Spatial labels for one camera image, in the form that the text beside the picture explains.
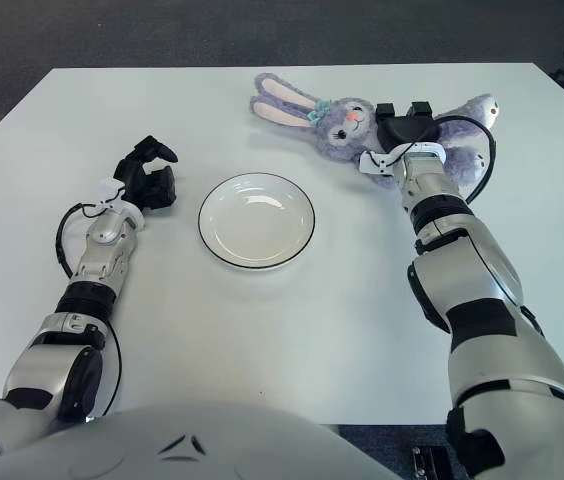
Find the white plate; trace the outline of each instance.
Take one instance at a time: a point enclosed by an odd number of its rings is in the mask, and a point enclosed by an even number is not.
[[[280,265],[309,243],[315,226],[311,201],[295,183],[268,173],[238,175],[221,183],[200,208],[205,245],[232,265]]]

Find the robotic hand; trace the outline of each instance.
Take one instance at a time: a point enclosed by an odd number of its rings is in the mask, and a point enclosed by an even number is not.
[[[93,409],[113,304],[137,245],[136,231],[144,227],[141,209],[175,201],[170,167],[149,175],[143,170],[156,157],[177,161],[171,150],[147,137],[120,161],[115,178],[100,184],[97,206],[89,204],[99,211],[92,215],[96,220],[75,273],[64,259],[62,229],[71,213],[84,213],[85,205],[73,207],[62,220],[56,249],[69,285],[6,380],[0,399],[0,454],[83,423]]]
[[[515,269],[445,176],[444,151],[435,144],[440,120],[430,118],[430,108],[429,114],[418,111],[405,117],[378,112],[378,137],[390,153],[364,153],[360,170],[396,178],[417,236],[409,283],[425,317],[452,335],[449,439],[479,480],[563,479],[564,365],[524,306]],[[115,184],[107,185],[115,191]],[[96,339],[106,336],[135,246],[138,224],[132,208],[123,213],[125,205],[112,205],[92,226],[56,314],[14,367],[0,400],[0,453],[80,423],[92,406],[101,369]],[[90,256],[96,251],[102,253]],[[48,353],[38,353],[38,346]],[[435,478],[427,475],[417,478]],[[307,420],[230,404],[123,412],[0,457],[0,478],[141,477],[398,479]]]
[[[564,364],[524,306],[515,269],[444,174],[439,121],[419,102],[404,117],[378,115],[390,153],[363,153],[360,170],[397,180],[417,236],[411,289],[452,335],[449,440],[471,477],[564,478]]]

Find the pink inner ear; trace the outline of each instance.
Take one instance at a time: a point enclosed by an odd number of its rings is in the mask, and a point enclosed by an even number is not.
[[[265,78],[262,82],[262,88],[264,88],[267,93],[270,93],[284,102],[295,103],[296,105],[306,108],[315,108],[315,102],[313,100],[303,97],[272,78]]]
[[[313,125],[308,120],[303,118],[294,117],[290,113],[278,110],[272,107],[268,103],[257,102],[253,105],[253,111],[256,115],[266,118],[272,122],[278,123],[280,125],[286,125],[288,127],[303,127],[310,128]]]

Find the blue bow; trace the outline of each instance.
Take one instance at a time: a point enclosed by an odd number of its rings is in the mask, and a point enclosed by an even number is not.
[[[311,110],[306,117],[313,125],[317,125],[329,110],[331,110],[331,100],[318,100],[315,110]]]

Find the bunny ear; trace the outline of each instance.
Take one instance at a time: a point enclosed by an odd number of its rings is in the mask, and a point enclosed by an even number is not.
[[[272,73],[261,73],[255,77],[255,88],[261,95],[277,98],[284,103],[291,103],[309,110],[313,110],[318,101],[317,98],[304,93]]]
[[[251,98],[251,111],[258,117],[278,125],[301,129],[314,128],[305,114],[274,98],[264,96]]]

